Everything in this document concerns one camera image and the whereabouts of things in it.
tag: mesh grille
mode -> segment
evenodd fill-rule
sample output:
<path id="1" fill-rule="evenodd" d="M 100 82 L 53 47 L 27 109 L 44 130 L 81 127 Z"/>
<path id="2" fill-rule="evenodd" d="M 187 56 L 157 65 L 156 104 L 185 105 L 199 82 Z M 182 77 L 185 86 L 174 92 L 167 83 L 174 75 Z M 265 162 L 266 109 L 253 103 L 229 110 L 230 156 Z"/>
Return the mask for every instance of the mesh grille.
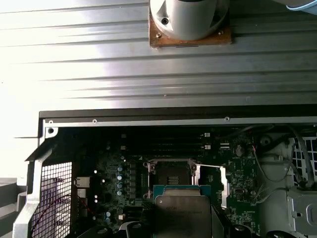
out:
<path id="1" fill-rule="evenodd" d="M 314 176 L 316 181 L 317 180 L 317 138 L 305 137 L 303 139 L 306 143 L 308 154 L 311 158 L 311 164 L 313 166 L 313 171 L 314 171 Z M 296 147 L 294 149 L 294 154 L 293 154 L 293 164 L 297 167 L 298 173 L 302 175 L 304 179 L 307 180 L 308 176 L 307 176 L 304 153 L 297 139 L 295 139 L 295 142 L 296 142 Z M 294 176 L 294 184 L 298 185 L 295 176 Z"/>
<path id="2" fill-rule="evenodd" d="M 70 231 L 72 163 L 42 167 L 40 204 L 32 217 L 33 238 L 64 238 Z"/>

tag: metal bracket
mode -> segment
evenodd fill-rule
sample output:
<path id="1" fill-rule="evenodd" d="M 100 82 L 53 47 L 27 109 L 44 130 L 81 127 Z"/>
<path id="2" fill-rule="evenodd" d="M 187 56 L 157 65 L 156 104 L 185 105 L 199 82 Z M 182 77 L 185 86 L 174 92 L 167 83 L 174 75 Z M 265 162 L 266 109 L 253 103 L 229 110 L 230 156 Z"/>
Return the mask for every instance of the metal bracket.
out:
<path id="1" fill-rule="evenodd" d="M 34 161 L 33 191 L 27 195 L 26 204 L 13 223 L 13 238 L 28 237 L 29 222 L 40 204 L 42 165 L 51 154 L 52 149 L 49 149 L 42 157 Z"/>
<path id="2" fill-rule="evenodd" d="M 148 172 L 149 172 L 149 177 L 148 177 L 148 187 L 149 188 L 150 188 L 150 174 L 153 174 L 153 175 L 156 174 L 155 167 L 159 162 L 187 162 L 189 167 L 190 167 L 190 171 L 191 171 L 191 175 L 192 175 L 192 185 L 194 185 L 193 182 L 194 182 L 194 178 L 195 178 L 195 172 L 197 170 L 197 161 L 195 161 L 193 159 L 153 159 L 153 160 L 149 160 L 143 164 L 143 166 L 145 168 L 147 168 Z M 148 193 L 144 194 L 143 197 L 144 198 L 151 198 L 152 195 L 153 195 L 153 192 L 149 189 Z"/>
<path id="3" fill-rule="evenodd" d="M 221 207 L 227 208 L 227 197 L 230 195 L 230 184 L 228 183 L 228 180 L 226 178 L 226 168 L 224 166 L 202 165 L 202 164 L 196 164 L 196 166 L 197 166 L 197 169 L 195 171 L 193 185 L 199 185 L 201 166 L 220 169 L 221 183 L 223 184 L 223 191 L 221 192 Z"/>
<path id="4" fill-rule="evenodd" d="M 45 127 L 45 139 L 55 137 L 58 134 L 58 127 Z"/>

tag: metal side panel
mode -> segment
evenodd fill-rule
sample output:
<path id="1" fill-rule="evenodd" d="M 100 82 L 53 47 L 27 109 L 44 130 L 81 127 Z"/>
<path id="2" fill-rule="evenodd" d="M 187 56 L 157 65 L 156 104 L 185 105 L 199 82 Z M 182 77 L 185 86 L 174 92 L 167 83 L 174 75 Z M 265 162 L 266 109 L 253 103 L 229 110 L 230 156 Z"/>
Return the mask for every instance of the metal side panel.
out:
<path id="1" fill-rule="evenodd" d="M 0 84 L 38 111 L 313 104 L 317 17 L 232 0 L 231 45 L 151 49 L 148 0 L 0 2 Z"/>

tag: cable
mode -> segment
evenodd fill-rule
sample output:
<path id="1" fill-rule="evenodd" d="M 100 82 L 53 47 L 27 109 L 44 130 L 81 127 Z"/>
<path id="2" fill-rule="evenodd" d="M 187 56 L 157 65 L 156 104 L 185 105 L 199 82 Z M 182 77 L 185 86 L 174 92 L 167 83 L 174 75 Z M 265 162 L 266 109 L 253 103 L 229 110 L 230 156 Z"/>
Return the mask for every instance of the cable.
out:
<path id="1" fill-rule="evenodd" d="M 263 170 L 263 168 L 262 168 L 262 166 L 261 166 L 261 164 L 260 164 L 260 162 L 259 162 L 259 159 L 258 159 L 258 156 L 257 156 L 257 152 L 256 152 L 255 146 L 252 145 L 252 148 L 253 148 L 254 157 L 255 157 L 255 159 L 256 159 L 256 161 L 257 161 L 257 164 L 258 164 L 258 166 L 259 166 L 259 169 L 260 169 L 261 173 L 264 175 L 264 177 L 265 177 L 267 180 L 269 180 L 269 181 L 271 181 L 271 182 L 281 182 L 281 181 L 283 181 L 283 180 L 286 178 L 286 176 L 287 176 L 287 174 L 288 174 L 288 171 L 289 171 L 289 169 L 291 168 L 292 156 L 293 156 L 293 153 L 294 153 L 295 144 L 293 144 L 293 146 L 292 146 L 291 158 L 290 158 L 289 161 L 288 161 L 286 173 L 285 173 L 285 175 L 284 175 L 282 178 L 280 178 L 280 179 L 278 179 L 278 180 L 270 179 L 270 178 L 267 176 L 267 174 L 264 172 L 264 170 Z"/>
<path id="2" fill-rule="evenodd" d="M 262 133 L 264 132 L 267 132 L 271 129 L 274 128 L 274 125 L 273 124 L 269 124 L 269 125 L 266 125 L 266 124 L 259 124 L 259 125 L 251 125 L 251 126 L 247 126 L 243 129 L 240 129 L 240 130 L 237 130 L 229 135 L 225 135 L 225 136 L 221 136 L 221 137 L 218 137 L 219 140 L 225 140 L 225 139 L 229 139 L 231 137 L 235 137 L 243 132 L 246 132 L 248 130 L 251 130 L 251 129 L 254 129 L 254 128 L 258 128 L 258 127 L 264 127 L 264 126 L 267 126 L 267 128 L 265 128 L 264 130 L 261 130 Z"/>
<path id="3" fill-rule="evenodd" d="M 293 169 L 293 172 L 295 174 L 295 178 L 296 178 L 298 184 L 301 185 L 301 183 L 304 181 L 303 177 L 299 174 L 297 167 L 293 163 L 291 163 L 291 167 Z"/>
<path id="4" fill-rule="evenodd" d="M 314 171 L 313 171 L 313 167 L 311 164 L 311 158 L 308 154 L 308 150 L 307 150 L 305 141 L 303 140 L 303 138 L 300 136 L 300 134 L 297 132 L 297 130 L 292 125 L 288 124 L 287 126 L 294 133 L 294 135 L 298 139 L 299 144 L 301 145 L 302 151 L 304 153 L 304 158 L 305 158 L 305 163 L 306 163 L 306 168 L 307 168 L 307 176 L 308 176 L 308 182 L 307 182 L 306 186 L 312 187 L 315 183 Z"/>
<path id="5" fill-rule="evenodd" d="M 276 189 L 274 189 L 271 193 L 269 193 L 267 196 L 265 196 L 264 198 L 262 198 L 259 201 L 256 201 L 256 204 L 260 204 L 260 203 L 264 203 L 269 197 L 271 197 L 276 191 L 288 191 L 287 188 L 285 187 L 278 187 Z"/>
<path id="6" fill-rule="evenodd" d="M 59 204 L 59 203 L 61 203 L 61 202 L 63 201 L 62 198 L 68 197 L 68 196 L 70 196 L 70 194 L 65 195 L 65 196 L 62 196 L 62 197 L 59 197 L 59 198 L 55 199 L 53 202 L 51 202 L 51 203 L 49 204 L 49 206 L 42 212 L 42 214 L 40 215 L 40 217 L 38 218 L 38 220 L 36 221 L 36 223 L 35 223 L 34 226 L 32 227 L 32 229 L 31 229 L 31 235 L 33 234 L 33 232 L 34 232 L 34 230 L 35 230 L 35 227 L 39 224 L 41 218 L 45 215 L 45 213 L 46 213 L 56 202 L 58 202 L 57 204 Z"/>
<path id="7" fill-rule="evenodd" d="M 90 210 L 90 208 L 87 206 L 87 204 L 84 202 L 84 200 L 78 195 L 77 195 L 77 197 L 80 199 L 81 203 L 86 207 L 87 211 L 94 215 L 93 211 Z"/>
<path id="8" fill-rule="evenodd" d="M 278 146 L 280 143 L 284 142 L 285 140 L 287 140 L 288 138 L 292 137 L 292 134 L 285 134 L 282 135 L 281 137 L 277 138 L 276 140 L 272 141 L 270 144 L 265 145 L 265 146 L 259 146 L 257 148 L 257 154 L 261 155 L 267 151 L 270 151 L 271 149 L 275 148 L 276 146 Z"/>

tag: green circuit board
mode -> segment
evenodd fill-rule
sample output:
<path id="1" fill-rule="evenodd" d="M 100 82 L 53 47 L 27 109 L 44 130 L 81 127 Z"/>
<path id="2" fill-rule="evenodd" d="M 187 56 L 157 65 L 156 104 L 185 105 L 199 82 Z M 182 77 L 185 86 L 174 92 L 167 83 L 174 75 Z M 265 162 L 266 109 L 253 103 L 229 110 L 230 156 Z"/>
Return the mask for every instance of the green circuit board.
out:
<path id="1" fill-rule="evenodd" d="M 165 127 L 123 128 L 109 132 L 111 137 L 94 145 L 97 152 L 93 157 L 98 171 L 94 175 L 97 178 L 96 187 L 92 188 L 92 195 L 96 195 L 98 201 L 96 222 L 116 231 L 123 221 L 145 219 L 147 211 L 153 207 L 153 198 L 144 196 L 152 183 L 149 183 L 149 173 L 144 163 L 153 159 L 172 159 L 172 163 L 157 170 L 154 181 L 162 184 L 167 178 L 166 185 L 170 181 L 170 184 L 182 184 L 187 179 L 182 177 L 186 164 L 177 160 L 193 159 L 202 164 L 226 168 L 230 188 L 226 208 L 221 208 L 223 185 L 219 168 L 202 167 L 200 185 L 211 186 L 211 203 L 224 209 L 233 224 L 248 226 L 259 234 L 259 213 L 255 204 L 257 164 L 251 149 L 253 139 L 246 134 L 223 141 L 217 139 L 221 133 L 228 134 L 231 130 Z M 176 175 L 171 176 L 167 172 L 169 169 Z"/>

